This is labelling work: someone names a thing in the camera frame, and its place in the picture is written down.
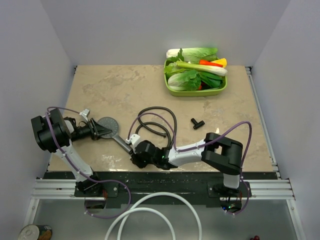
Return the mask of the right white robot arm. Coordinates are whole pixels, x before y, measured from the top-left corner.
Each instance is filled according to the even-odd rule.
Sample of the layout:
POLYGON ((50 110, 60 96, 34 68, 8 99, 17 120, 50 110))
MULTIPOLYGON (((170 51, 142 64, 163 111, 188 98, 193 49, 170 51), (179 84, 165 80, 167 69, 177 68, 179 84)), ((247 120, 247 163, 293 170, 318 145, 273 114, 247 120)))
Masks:
POLYGON ((203 162, 223 173, 220 189, 230 197, 240 190, 243 144, 216 133, 186 146, 158 148, 148 140, 132 134, 125 142, 132 148, 131 161, 139 168, 154 165, 162 170, 203 162))

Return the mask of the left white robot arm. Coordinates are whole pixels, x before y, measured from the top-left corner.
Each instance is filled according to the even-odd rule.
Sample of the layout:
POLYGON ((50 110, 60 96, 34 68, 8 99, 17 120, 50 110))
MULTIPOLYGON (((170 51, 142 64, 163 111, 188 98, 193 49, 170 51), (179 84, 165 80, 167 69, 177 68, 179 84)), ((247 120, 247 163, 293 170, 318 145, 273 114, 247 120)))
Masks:
POLYGON ((73 141, 90 137, 99 140, 112 132, 111 129, 97 123, 94 119, 87 120, 84 126, 77 126, 72 117, 63 117, 58 108, 53 108, 45 116, 31 119, 34 138, 43 151, 48 151, 62 159, 70 167, 76 183, 75 189, 84 195, 107 195, 104 184, 77 153, 73 141))

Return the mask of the grey shower head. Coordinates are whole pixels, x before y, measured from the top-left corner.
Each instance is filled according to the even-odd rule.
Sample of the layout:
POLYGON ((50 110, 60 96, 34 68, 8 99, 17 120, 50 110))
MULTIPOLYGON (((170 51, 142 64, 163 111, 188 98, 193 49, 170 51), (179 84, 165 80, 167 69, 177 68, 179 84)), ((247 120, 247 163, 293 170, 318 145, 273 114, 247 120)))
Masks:
POLYGON ((119 136, 119 124, 112 117, 102 117, 98 120, 98 123, 108 129, 111 129, 112 138, 122 149, 124 149, 129 155, 132 154, 132 148, 126 144, 126 142, 119 136))

